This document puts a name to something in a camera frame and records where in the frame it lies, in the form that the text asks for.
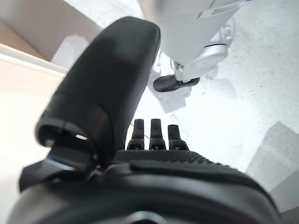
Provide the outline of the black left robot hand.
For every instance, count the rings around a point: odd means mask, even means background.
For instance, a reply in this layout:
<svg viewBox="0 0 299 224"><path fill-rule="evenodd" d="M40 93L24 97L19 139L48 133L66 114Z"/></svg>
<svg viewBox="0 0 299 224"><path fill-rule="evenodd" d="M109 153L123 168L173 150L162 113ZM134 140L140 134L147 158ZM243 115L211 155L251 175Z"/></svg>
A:
<svg viewBox="0 0 299 224"><path fill-rule="evenodd" d="M35 128L46 158L22 170L11 224L278 224L253 179L190 151L177 125L128 126L160 44L157 25L125 17L74 63Z"/></svg>

